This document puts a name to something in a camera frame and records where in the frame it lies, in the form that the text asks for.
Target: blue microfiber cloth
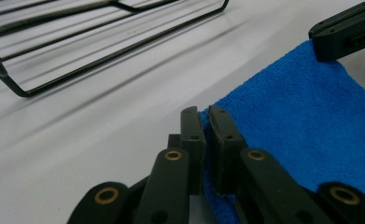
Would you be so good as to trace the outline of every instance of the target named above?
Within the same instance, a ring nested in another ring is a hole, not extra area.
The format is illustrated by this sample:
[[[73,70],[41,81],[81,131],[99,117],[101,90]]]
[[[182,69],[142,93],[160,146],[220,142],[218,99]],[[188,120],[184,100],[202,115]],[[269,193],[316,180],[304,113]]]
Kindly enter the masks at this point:
[[[316,191],[339,181],[365,193],[365,90],[341,64],[319,63],[310,40],[215,105],[229,111],[250,147],[272,153],[298,184]],[[208,129],[206,111],[201,115]],[[216,195],[209,172],[205,197],[218,223],[240,223],[233,197]]]

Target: black metal rack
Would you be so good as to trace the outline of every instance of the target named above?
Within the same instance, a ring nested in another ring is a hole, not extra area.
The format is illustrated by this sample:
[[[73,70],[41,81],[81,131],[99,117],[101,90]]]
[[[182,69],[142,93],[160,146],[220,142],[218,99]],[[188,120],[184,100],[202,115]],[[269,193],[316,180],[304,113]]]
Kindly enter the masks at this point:
[[[103,66],[107,63],[113,62],[113,61],[115,61],[115,60],[117,60],[117,59],[133,52],[133,51],[141,49],[142,47],[147,46],[148,44],[153,43],[153,42],[155,42],[155,41],[157,41],[161,38],[164,38],[164,37],[176,32],[176,31],[182,30],[184,28],[187,28],[187,27],[191,26],[194,23],[197,23],[199,21],[203,21],[207,18],[210,18],[210,17],[218,14],[219,12],[223,11],[223,9],[225,9],[225,7],[229,3],[229,0],[224,0],[222,5],[218,8],[216,8],[216,9],[214,9],[214,10],[206,12],[203,15],[195,17],[195,18],[190,19],[188,21],[181,22],[180,24],[178,24],[178,25],[176,25],[172,28],[168,28],[164,31],[161,31],[161,32],[155,34],[155,35],[152,35],[152,36],[147,37],[143,40],[140,40],[140,41],[138,41],[134,44],[131,44],[128,47],[119,49],[119,50],[117,50],[113,53],[110,53],[110,54],[106,55],[105,57],[102,57],[102,58],[100,58],[96,61],[93,61],[91,63],[87,63],[84,66],[81,66],[81,67],[79,67],[79,68],[77,68],[73,71],[70,71],[66,74],[63,74],[63,75],[61,75],[61,76],[59,76],[59,77],[57,77],[57,78],[55,78],[51,81],[48,81],[44,84],[41,84],[41,85],[39,85],[35,88],[32,88],[28,91],[25,91],[21,86],[19,86],[19,84],[13,78],[10,77],[10,75],[9,75],[5,65],[4,65],[4,62],[6,62],[8,60],[11,60],[11,59],[14,59],[14,58],[17,58],[17,57],[20,57],[24,54],[33,52],[35,50],[43,49],[44,47],[47,47],[49,45],[53,45],[55,43],[58,43],[60,41],[65,40],[65,39],[71,38],[73,36],[77,36],[77,35],[87,33],[91,30],[103,27],[103,26],[108,25],[110,23],[125,20],[125,19],[130,18],[132,16],[135,16],[137,14],[150,11],[151,9],[164,7],[166,5],[174,3],[176,1],[177,0],[163,0],[163,1],[158,1],[158,2],[155,2],[155,3],[150,3],[150,4],[147,4],[145,6],[141,6],[141,7],[134,7],[134,6],[129,6],[129,5],[123,4],[118,0],[106,0],[106,1],[87,4],[87,5],[80,6],[80,7],[74,7],[74,8],[59,10],[59,11],[48,13],[48,14],[45,14],[45,15],[40,15],[40,16],[37,16],[37,17],[33,17],[31,19],[22,20],[22,21],[14,21],[12,23],[2,25],[2,26],[0,26],[0,37],[6,36],[6,35],[12,35],[12,34],[15,34],[19,31],[23,31],[23,30],[26,30],[26,29],[29,29],[29,28],[32,28],[32,27],[35,27],[35,26],[38,26],[38,25],[41,25],[41,24],[45,24],[45,23],[50,22],[50,21],[56,21],[58,19],[68,18],[70,16],[75,16],[77,14],[94,11],[94,10],[99,9],[99,8],[115,7],[117,9],[121,10],[121,11],[128,12],[127,15],[120,16],[116,19],[113,19],[113,20],[110,20],[110,21],[104,21],[104,22],[96,24],[94,26],[91,26],[91,27],[88,27],[88,28],[73,32],[69,35],[64,35],[64,36],[61,36],[61,37],[57,37],[55,39],[51,39],[49,41],[46,41],[45,43],[41,43],[39,45],[17,51],[17,52],[8,54],[8,55],[3,56],[3,57],[0,57],[0,79],[12,91],[14,91],[16,94],[18,94],[21,97],[30,97],[30,96],[38,95],[41,92],[48,91],[48,90],[50,90],[50,89],[52,89],[56,86],[59,86],[59,85],[65,83],[65,82],[73,79],[73,78],[79,77],[79,76],[84,75],[84,74],[86,74],[86,73],[88,73],[92,70],[95,70],[95,69],[97,69],[97,68],[99,68],[99,67],[101,67],[101,66]],[[42,2],[39,2],[38,4],[46,4],[48,2],[51,2],[51,1],[42,1]],[[34,6],[36,6],[36,5],[27,5],[25,7],[34,7]],[[21,8],[13,8],[10,11],[16,11],[16,10],[20,10],[20,9]]]

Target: white surface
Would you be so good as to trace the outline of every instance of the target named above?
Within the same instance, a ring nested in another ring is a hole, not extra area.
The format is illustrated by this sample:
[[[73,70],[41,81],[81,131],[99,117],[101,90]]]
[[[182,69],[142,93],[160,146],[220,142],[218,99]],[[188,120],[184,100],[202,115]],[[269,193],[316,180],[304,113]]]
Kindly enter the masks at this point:
[[[131,186],[179,133],[183,108],[213,104],[360,2],[231,0],[213,20],[35,98],[0,81],[0,223],[66,223],[93,186]],[[365,50],[341,62],[365,88]],[[190,223],[214,222],[200,199],[191,208]]]

